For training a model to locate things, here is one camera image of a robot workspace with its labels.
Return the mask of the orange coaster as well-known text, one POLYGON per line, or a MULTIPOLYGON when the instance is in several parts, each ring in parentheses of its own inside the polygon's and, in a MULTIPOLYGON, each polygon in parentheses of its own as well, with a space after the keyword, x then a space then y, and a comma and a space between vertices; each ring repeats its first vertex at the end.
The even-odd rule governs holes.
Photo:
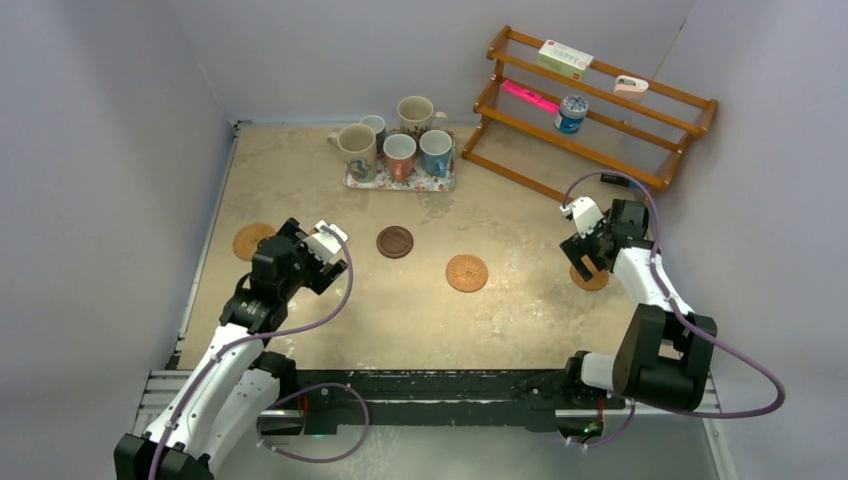
POLYGON ((587 256, 584 256, 581 259, 581 262, 582 265, 589 271, 591 276, 588 280, 585 280, 580 275, 578 269, 572 265, 569 270, 572 282, 579 288, 590 292, 600 291, 605 288, 609 282, 609 272, 606 270, 598 270, 587 256))

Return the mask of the woven rattan coaster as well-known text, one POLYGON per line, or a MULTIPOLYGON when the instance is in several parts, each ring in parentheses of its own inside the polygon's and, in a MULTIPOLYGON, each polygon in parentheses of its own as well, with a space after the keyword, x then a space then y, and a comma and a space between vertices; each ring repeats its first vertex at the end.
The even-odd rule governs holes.
POLYGON ((238 259, 250 261, 258 249, 259 243, 275 234, 276 230, 267 223, 254 222, 245 225, 234 236, 232 251, 238 259))
POLYGON ((470 254, 460 254, 448 261, 445 278, 454 289, 472 293, 480 290, 486 284, 489 271, 481 258, 470 254))

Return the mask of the dark wooden coaster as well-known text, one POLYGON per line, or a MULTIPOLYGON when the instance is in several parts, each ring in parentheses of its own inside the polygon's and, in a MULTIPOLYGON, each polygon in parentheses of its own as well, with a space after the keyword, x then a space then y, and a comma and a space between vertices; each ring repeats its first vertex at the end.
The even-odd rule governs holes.
POLYGON ((411 252, 414 237, 405 227, 392 225, 379 232, 376 238, 376 248, 384 257, 398 259, 411 252))

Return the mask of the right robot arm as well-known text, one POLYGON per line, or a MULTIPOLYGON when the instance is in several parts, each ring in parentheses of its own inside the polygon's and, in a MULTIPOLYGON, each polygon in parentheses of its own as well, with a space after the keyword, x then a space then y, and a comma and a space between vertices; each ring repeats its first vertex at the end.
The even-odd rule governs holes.
POLYGON ((713 346, 689 330, 694 325, 715 335, 709 316, 695 313, 673 289, 657 244, 648 239, 646 205, 616 199, 603 211, 578 197, 561 209, 576 232, 560 244, 575 281, 591 282, 609 273, 634 305, 614 355, 579 351, 566 363, 564 399, 584 407, 600 391, 630 397, 653 407, 694 411, 703 398, 713 346))

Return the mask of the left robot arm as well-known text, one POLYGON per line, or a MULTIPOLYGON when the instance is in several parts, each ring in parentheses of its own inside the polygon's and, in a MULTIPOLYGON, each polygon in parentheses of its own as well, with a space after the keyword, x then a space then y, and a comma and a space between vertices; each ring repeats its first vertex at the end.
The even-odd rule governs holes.
POLYGON ((347 242, 335 224, 320 221, 307 232, 290 218, 258 243, 188 380, 142 434, 119 440, 117 478, 212 479, 267 404, 295 402, 294 361, 266 347, 299 290, 320 295, 347 269, 336 257, 348 252, 347 242))

